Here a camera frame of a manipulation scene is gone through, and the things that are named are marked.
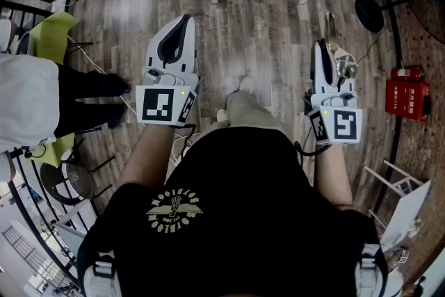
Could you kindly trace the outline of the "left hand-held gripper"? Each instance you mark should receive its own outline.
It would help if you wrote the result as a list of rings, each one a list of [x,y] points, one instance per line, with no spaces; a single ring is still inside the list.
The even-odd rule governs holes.
[[[149,42],[142,84],[136,86],[137,121],[185,125],[197,99],[195,20],[185,14],[168,22]],[[161,70],[175,68],[178,71]]]

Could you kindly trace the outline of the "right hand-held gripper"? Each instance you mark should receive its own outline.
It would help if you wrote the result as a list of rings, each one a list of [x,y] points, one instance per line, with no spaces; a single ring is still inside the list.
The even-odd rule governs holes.
[[[332,61],[324,39],[311,48],[311,105],[308,112],[319,145],[355,144],[362,135],[363,110],[358,108],[356,80],[333,78]]]

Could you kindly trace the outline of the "person's right forearm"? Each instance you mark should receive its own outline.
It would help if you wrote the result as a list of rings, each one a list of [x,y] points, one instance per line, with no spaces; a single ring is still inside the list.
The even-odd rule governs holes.
[[[314,188],[340,210],[353,208],[353,195],[341,145],[316,155]]]

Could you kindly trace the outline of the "person's left forearm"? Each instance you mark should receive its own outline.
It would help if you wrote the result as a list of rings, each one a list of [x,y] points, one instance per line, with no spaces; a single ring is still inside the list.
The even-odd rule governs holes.
[[[185,186],[187,177],[179,169],[167,176],[175,130],[164,125],[147,125],[122,171],[118,192],[135,187],[157,191],[166,184]]]

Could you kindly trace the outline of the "red fire extinguisher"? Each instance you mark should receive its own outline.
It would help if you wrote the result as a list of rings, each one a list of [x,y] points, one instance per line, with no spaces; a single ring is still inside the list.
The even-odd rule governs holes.
[[[391,80],[394,81],[420,81],[422,78],[422,67],[400,68],[391,71]]]

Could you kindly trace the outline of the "red fire extinguisher box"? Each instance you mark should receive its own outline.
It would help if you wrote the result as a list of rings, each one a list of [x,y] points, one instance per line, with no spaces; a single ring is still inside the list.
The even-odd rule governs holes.
[[[388,80],[385,111],[417,122],[431,114],[430,84],[425,81]]]

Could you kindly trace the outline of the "person's khaki trousers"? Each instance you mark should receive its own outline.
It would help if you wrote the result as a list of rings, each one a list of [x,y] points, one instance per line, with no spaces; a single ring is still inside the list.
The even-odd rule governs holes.
[[[293,140],[288,127],[261,106],[253,94],[244,90],[236,91],[227,97],[226,105],[231,126],[275,129],[282,132],[290,141]]]

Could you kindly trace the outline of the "green chair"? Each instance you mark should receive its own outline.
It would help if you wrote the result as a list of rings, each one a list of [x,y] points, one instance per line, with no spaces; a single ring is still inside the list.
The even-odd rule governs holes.
[[[34,40],[34,56],[46,58],[63,65],[68,45],[73,45],[75,49],[83,53],[98,72],[105,74],[105,71],[88,57],[82,45],[68,35],[70,30],[78,23],[79,21],[75,17],[66,12],[57,12],[42,20],[30,30],[31,39]],[[52,143],[45,143],[37,149],[30,160],[48,163],[58,168],[63,160],[64,153],[74,147],[74,138],[75,133],[71,133],[62,138],[57,138]]]

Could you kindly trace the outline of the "white folding stand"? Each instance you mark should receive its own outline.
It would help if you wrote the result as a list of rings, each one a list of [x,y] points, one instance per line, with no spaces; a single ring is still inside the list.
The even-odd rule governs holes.
[[[376,213],[369,209],[370,215],[384,228],[384,232],[380,235],[380,245],[382,251],[387,252],[408,235],[429,192],[430,181],[421,182],[387,160],[384,160],[383,163],[403,176],[402,179],[391,183],[377,174],[376,171],[364,166],[366,173],[370,173],[373,177],[379,179],[387,188],[390,188],[399,196],[396,208],[387,224],[383,223]]]

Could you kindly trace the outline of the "person's black printed t-shirt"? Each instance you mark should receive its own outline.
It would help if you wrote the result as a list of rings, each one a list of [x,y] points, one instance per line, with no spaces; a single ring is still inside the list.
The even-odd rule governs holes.
[[[185,186],[114,192],[79,248],[87,273],[122,297],[381,297],[375,226],[310,186],[291,141],[253,127],[215,130],[186,153]]]

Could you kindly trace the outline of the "round black stool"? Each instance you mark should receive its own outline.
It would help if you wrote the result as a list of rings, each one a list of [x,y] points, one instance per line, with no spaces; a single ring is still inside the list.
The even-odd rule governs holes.
[[[58,202],[67,206],[76,206],[83,200],[91,200],[95,196],[95,184],[90,173],[81,164],[64,161],[58,168],[48,163],[40,167],[40,178],[48,194]],[[59,184],[69,182],[77,197],[62,195],[56,190]]]

